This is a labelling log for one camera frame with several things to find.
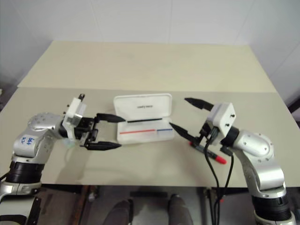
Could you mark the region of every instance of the robotic arm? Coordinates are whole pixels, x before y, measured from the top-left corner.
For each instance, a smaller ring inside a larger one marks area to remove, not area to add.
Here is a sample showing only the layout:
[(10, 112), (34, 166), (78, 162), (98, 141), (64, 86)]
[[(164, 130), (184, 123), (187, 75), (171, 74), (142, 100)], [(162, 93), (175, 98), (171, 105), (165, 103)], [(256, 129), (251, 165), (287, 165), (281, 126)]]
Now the robotic arm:
[(4, 176), (5, 181), (0, 183), (0, 221), (19, 224), (37, 222), (40, 199), (33, 195), (39, 192), (42, 185), (42, 170), (56, 140), (78, 139), (80, 146), (88, 150), (109, 150), (121, 146), (112, 142), (95, 142), (98, 135), (96, 125), (101, 120), (114, 123), (125, 120), (103, 113), (98, 113), (95, 118), (83, 117), (86, 108), (83, 98), (84, 94), (74, 98), (64, 117), (49, 112), (35, 115), (17, 137), (10, 170)]
[(258, 225), (295, 225), (286, 197), (284, 174), (274, 159), (274, 146), (262, 134), (239, 130), (233, 126), (236, 114), (232, 103), (212, 105), (201, 99), (186, 98), (189, 103), (210, 111), (200, 131), (193, 137), (181, 127), (171, 124), (179, 135), (199, 145), (206, 137), (211, 143), (222, 145), (227, 155), (235, 153), (241, 161), (247, 187), (255, 208)]

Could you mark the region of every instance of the white wall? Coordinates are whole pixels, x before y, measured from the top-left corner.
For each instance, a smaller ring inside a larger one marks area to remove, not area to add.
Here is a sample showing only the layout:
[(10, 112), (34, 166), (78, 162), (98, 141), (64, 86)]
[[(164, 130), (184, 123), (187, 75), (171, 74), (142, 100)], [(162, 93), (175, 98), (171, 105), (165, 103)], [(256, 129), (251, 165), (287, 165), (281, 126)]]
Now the white wall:
[(283, 100), (300, 95), (299, 0), (0, 0), (0, 87), (54, 39), (249, 44)]

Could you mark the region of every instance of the beige table surface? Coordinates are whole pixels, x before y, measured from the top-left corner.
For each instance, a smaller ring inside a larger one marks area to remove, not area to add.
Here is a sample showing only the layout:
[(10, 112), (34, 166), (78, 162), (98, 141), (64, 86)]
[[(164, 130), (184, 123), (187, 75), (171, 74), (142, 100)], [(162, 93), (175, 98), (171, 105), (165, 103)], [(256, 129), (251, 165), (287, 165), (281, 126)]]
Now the beige table surface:
[[(15, 138), (26, 128), (31, 116), (39, 112), (61, 114), (73, 97), (85, 93), (85, 116), (114, 113), (113, 98), (117, 95), (158, 93), (151, 91), (19, 88), (0, 113), (0, 170), (8, 170)], [(212, 103), (233, 102), (237, 119), (235, 126), (267, 135), (275, 145), (275, 156), (285, 173), (287, 186), (300, 186), (299, 139), (300, 131), (279, 95), (246, 92), (180, 92), (173, 96), (171, 119), (198, 134), (208, 112), (201, 111), (184, 97), (203, 98)], [(113, 141), (116, 126), (103, 123), (100, 136)], [(219, 155), (229, 160), (218, 150)], [(245, 187), (241, 165), (235, 161), (230, 187)], [(212, 161), (224, 186), (229, 169)], [(124, 145), (110, 151), (88, 151), (56, 142), (42, 176), (44, 183), (98, 185), (160, 185), (160, 186), (215, 186), (214, 178), (202, 153), (189, 147), (176, 135), (171, 141)]]
[(63, 41), (19, 87), (276, 92), (248, 46)]

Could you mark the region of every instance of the white pen case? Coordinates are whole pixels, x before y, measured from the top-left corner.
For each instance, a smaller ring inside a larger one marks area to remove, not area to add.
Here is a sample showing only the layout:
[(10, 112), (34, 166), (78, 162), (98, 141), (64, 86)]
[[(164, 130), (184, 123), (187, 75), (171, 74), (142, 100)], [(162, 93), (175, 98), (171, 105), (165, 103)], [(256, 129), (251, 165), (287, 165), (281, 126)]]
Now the white pen case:
[(118, 123), (117, 140), (120, 144), (170, 140), (174, 130), (169, 124), (172, 95), (149, 94), (116, 96), (113, 100)]

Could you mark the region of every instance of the blue stripe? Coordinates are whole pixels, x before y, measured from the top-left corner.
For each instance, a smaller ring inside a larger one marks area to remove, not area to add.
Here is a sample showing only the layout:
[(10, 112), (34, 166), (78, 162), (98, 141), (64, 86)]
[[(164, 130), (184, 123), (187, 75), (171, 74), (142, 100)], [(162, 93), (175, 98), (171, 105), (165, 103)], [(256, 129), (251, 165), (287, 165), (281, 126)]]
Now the blue stripe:
[(170, 129), (159, 129), (157, 131), (164, 131), (164, 130), (173, 130), (173, 129), (172, 128), (170, 128)]

